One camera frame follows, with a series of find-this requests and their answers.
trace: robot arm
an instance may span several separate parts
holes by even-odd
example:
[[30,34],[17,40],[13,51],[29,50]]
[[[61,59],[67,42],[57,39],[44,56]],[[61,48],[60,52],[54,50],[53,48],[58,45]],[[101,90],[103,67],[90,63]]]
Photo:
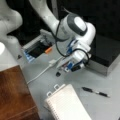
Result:
[[81,17],[74,13],[69,13],[60,22],[49,10],[46,0],[29,1],[39,16],[51,29],[56,39],[56,44],[57,41],[70,41],[67,46],[67,52],[63,55],[63,59],[59,62],[57,68],[69,72],[76,65],[79,67],[84,66],[83,61],[87,60],[87,58],[89,59],[87,53],[90,51],[90,44],[96,33],[95,27],[91,23],[84,22]]

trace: gray table surface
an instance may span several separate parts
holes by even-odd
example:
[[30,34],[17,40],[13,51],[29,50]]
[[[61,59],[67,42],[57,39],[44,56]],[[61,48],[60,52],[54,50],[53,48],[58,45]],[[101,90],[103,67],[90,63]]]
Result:
[[[42,54],[34,62],[26,65],[23,68],[26,81],[28,82],[42,72],[48,66],[50,60],[59,57],[60,55],[53,46],[53,50],[49,55]],[[55,84],[72,84],[92,120],[118,120],[120,117],[120,64],[107,77],[90,69],[83,69],[56,77],[56,71],[56,66],[54,66],[36,81],[29,84],[30,92],[43,120],[54,120],[51,113],[43,105],[44,100],[47,98],[46,93],[48,91],[53,92]],[[93,88],[105,92],[111,97],[106,98],[94,93],[88,93],[83,91],[81,87]]]

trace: table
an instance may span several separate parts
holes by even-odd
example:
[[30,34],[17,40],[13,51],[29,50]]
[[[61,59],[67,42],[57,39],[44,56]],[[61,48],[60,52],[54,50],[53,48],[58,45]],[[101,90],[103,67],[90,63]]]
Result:
[[[33,79],[42,72],[48,66],[50,60],[53,58],[58,59],[59,57],[60,55],[57,53],[55,46],[53,46],[53,51],[49,55],[42,54],[23,69],[26,81]],[[118,120],[120,117],[120,64],[107,77],[90,69],[62,74],[59,78],[55,74],[56,66],[29,84],[31,94],[38,108],[41,109],[41,117],[44,120],[54,120],[51,114],[44,109],[43,105],[44,100],[47,98],[46,93],[48,91],[53,92],[55,84],[72,84],[92,120]],[[83,91],[81,87],[93,88],[105,92],[111,97],[106,98],[88,93]]]
[[0,120],[40,120],[19,66],[0,72]]

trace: wooden surface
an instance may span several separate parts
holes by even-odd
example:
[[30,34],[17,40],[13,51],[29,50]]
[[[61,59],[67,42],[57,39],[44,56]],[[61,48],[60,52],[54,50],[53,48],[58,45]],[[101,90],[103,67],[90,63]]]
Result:
[[37,107],[19,66],[0,72],[0,120],[27,120]]

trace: marker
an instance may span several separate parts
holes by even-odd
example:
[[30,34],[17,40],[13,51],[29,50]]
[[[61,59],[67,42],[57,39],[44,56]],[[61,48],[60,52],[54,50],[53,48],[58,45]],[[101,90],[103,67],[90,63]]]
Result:
[[110,96],[108,94],[106,94],[106,93],[98,92],[98,91],[95,91],[95,90],[92,90],[92,89],[86,88],[86,87],[82,87],[82,89],[84,91],[87,91],[87,92],[95,93],[95,94],[110,98]]

